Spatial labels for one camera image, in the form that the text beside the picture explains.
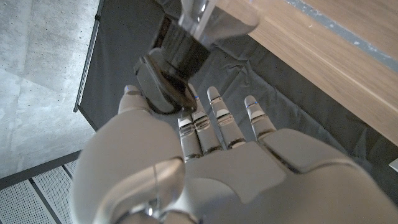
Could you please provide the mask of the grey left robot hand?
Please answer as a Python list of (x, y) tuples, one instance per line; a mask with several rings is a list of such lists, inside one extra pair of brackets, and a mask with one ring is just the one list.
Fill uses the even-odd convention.
[(153, 116), (138, 88), (80, 152), (72, 180), (74, 223), (396, 223), (397, 207), (339, 150), (276, 129), (253, 96), (256, 135), (243, 138), (215, 88), (208, 96), (229, 147), (203, 109), (178, 121)]

